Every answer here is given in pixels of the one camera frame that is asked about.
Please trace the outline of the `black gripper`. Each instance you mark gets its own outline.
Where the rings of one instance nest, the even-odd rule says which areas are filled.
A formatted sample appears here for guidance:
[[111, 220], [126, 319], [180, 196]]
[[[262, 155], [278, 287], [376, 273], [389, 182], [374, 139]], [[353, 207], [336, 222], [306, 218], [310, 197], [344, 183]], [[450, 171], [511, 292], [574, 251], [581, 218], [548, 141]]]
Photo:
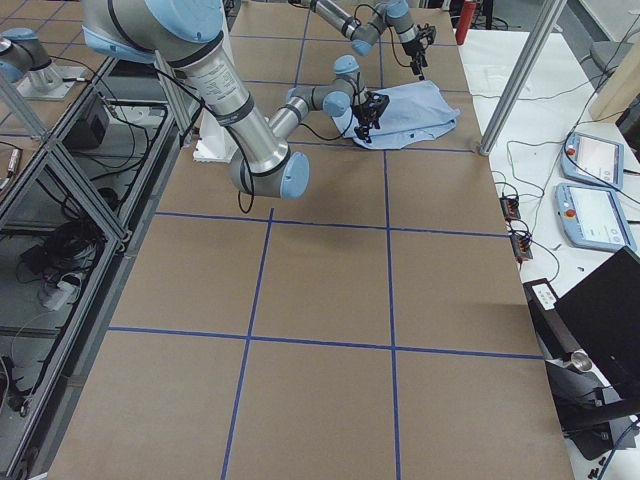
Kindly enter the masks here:
[[352, 113], [357, 120], [353, 140], [359, 144], [374, 144], [380, 137], [378, 111], [376, 108], [353, 107]]
[[405, 54], [411, 58], [410, 68], [413, 74], [420, 81], [423, 81], [425, 79], [424, 69], [428, 67], [424, 46], [421, 42], [404, 42], [403, 49]]

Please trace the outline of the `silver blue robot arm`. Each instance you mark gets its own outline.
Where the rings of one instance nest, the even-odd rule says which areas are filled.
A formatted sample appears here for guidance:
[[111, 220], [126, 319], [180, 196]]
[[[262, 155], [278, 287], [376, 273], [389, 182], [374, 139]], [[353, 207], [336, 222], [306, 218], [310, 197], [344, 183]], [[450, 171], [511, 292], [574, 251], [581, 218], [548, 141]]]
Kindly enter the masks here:
[[86, 1], [86, 44], [114, 58], [151, 64], [162, 56], [190, 82], [188, 93], [210, 110], [238, 146], [230, 175], [246, 194], [296, 199], [306, 191], [308, 157], [287, 138], [312, 111], [331, 117], [349, 112], [349, 128], [363, 141], [378, 127], [388, 96], [369, 90], [351, 55], [334, 64], [334, 80], [295, 88], [272, 118], [266, 118], [224, 51], [225, 15], [219, 1]]
[[406, 1], [382, 1], [375, 6], [360, 4], [372, 12], [367, 22], [362, 22], [356, 13], [350, 14], [335, 1], [289, 1], [296, 8], [304, 8], [325, 20], [341, 35], [350, 41], [353, 50], [360, 56], [369, 54], [373, 46], [389, 30], [396, 35], [404, 53], [409, 57], [409, 63], [398, 64], [410, 68], [419, 79], [424, 80], [424, 69], [428, 67], [426, 50], [432, 45], [436, 37], [434, 25], [419, 25], [410, 13]]

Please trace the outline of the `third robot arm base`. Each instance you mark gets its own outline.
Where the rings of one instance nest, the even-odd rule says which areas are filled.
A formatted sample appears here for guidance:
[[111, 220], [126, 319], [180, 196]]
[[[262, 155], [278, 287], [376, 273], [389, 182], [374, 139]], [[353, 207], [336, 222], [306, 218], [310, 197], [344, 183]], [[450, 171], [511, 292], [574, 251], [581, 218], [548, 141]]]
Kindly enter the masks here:
[[26, 99], [58, 101], [85, 79], [85, 68], [59, 65], [33, 30], [19, 27], [1, 33], [1, 74]]

